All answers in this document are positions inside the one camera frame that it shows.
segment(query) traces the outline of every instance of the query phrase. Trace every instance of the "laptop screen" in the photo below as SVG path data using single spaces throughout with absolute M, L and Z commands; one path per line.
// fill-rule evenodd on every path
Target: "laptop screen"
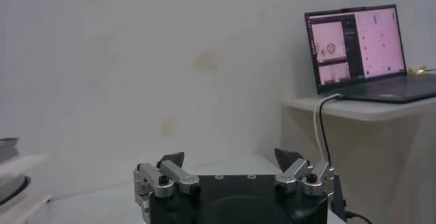
M 318 91 L 405 73 L 395 5 L 306 13 Z

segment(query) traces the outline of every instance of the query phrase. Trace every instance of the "black circular object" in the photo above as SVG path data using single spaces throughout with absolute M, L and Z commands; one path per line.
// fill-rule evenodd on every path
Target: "black circular object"
M 282 208 L 260 197 L 237 195 L 207 204 L 197 224 L 290 224 Z
M 309 183 L 316 183 L 316 181 L 318 180 L 318 176 L 316 176 L 316 174 L 308 174 L 306 176 L 306 180 Z
M 170 179 L 165 175 L 159 177 L 159 185 L 166 185 L 169 181 Z

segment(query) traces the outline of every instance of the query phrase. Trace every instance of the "silver metal part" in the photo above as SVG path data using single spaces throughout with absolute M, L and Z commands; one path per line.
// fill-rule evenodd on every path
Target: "silver metal part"
M 144 195 L 151 191 L 158 198 L 166 198 L 174 193 L 174 181 L 162 181 L 162 174 L 150 163 L 143 163 L 134 171 L 135 194 Z
M 326 193 L 333 193 L 334 190 L 334 168 L 330 167 L 326 175 L 326 182 L 323 188 Z
M 305 159 L 297 159 L 284 173 L 275 176 L 275 184 L 285 189 L 285 193 L 296 190 L 297 180 L 311 172 Z
M 135 195 L 135 202 L 141 208 L 142 218 L 146 224 L 151 224 L 150 219 L 150 199 L 149 195 L 139 196 Z
M 306 195 L 318 196 L 321 195 L 328 175 L 330 174 L 329 163 L 325 161 L 318 162 L 312 170 L 312 174 L 316 175 L 316 181 L 309 182 L 307 177 L 304 177 L 301 182 L 303 191 Z
M 160 168 L 162 174 L 170 177 L 178 184 L 178 189 L 182 193 L 191 194 L 193 188 L 200 186 L 198 176 L 188 174 L 172 161 L 162 161 Z

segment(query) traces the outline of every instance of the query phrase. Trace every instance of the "white desk surface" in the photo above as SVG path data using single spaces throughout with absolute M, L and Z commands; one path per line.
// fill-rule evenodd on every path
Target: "white desk surface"
M 193 174 L 278 174 L 281 171 L 261 155 L 187 169 Z M 133 183 L 55 200 L 29 224 L 140 224 L 144 223 L 134 201 Z M 328 224 L 344 224 L 329 211 Z
M 320 97 L 293 99 L 284 105 L 313 111 Z M 323 113 L 358 121 L 387 121 L 436 108 L 436 97 L 406 104 L 369 101 L 332 100 L 323 107 Z

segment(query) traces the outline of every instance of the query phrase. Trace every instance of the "white wall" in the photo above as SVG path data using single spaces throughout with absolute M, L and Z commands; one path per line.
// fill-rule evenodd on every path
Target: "white wall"
M 0 130 L 51 154 L 33 176 L 56 197 L 163 153 L 270 154 L 280 101 L 314 93 L 304 12 L 397 3 L 409 62 L 436 67 L 433 0 L 3 1 Z

